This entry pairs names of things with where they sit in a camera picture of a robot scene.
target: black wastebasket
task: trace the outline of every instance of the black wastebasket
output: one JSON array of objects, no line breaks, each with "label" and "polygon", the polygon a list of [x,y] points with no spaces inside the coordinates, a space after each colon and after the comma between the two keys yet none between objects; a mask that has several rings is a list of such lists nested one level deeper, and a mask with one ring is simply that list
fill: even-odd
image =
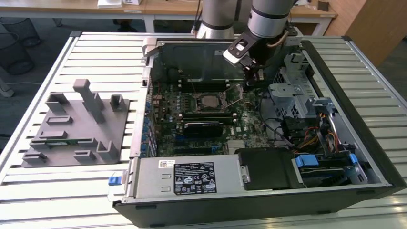
[{"label": "black wastebasket", "polygon": [[0,18],[0,24],[9,32],[19,35],[26,47],[37,46],[41,43],[42,40],[30,18]]},{"label": "black wastebasket", "polygon": [[13,75],[23,74],[34,68],[33,59],[15,33],[0,33],[0,66]]}]

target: warning label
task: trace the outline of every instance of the warning label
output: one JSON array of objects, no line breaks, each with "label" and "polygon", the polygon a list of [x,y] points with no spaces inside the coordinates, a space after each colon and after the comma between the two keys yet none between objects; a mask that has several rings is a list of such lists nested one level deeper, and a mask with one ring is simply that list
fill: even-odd
[{"label": "warning label", "polygon": [[174,193],[177,195],[217,192],[214,162],[175,164]]}]

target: black plastic cover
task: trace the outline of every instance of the black plastic cover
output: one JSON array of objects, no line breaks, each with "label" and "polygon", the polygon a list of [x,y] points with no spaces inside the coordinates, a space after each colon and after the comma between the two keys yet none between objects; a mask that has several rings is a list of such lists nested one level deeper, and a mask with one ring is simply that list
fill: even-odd
[{"label": "black plastic cover", "polygon": [[296,173],[294,154],[285,148],[238,149],[242,166],[247,166],[250,182],[246,190],[305,188]]}]

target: slatted metal table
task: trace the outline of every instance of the slatted metal table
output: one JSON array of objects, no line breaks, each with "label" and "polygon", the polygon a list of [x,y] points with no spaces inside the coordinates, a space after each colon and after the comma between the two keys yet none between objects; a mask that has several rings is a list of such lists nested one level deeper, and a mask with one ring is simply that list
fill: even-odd
[{"label": "slatted metal table", "polygon": [[[111,189],[107,179],[129,169],[133,132],[138,114],[143,63],[142,43],[147,37],[189,38],[189,34],[85,32],[70,37],[0,156],[0,229],[134,229],[113,208],[123,188]],[[402,176],[407,176],[407,104],[353,42],[338,37],[312,40],[338,82],[356,105]],[[101,97],[122,94],[131,100],[121,163],[115,165],[22,168],[45,120],[51,92],[74,92],[77,79],[87,78]],[[405,228],[407,190],[358,203],[338,213],[243,220],[170,228]]]}]

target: metal bracket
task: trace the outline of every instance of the metal bracket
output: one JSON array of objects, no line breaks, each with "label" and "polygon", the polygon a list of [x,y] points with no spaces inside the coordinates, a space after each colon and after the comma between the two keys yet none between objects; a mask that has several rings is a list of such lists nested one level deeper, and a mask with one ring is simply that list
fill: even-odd
[{"label": "metal bracket", "polygon": [[157,38],[146,38],[143,41],[143,54],[146,57],[153,56],[159,52],[159,44]]},{"label": "metal bracket", "polygon": [[241,173],[242,173],[242,181],[243,183],[250,183],[250,174],[247,166],[241,166]]},{"label": "metal bracket", "polygon": [[298,84],[274,83],[269,86],[271,94],[277,97],[293,97],[305,94]]}]

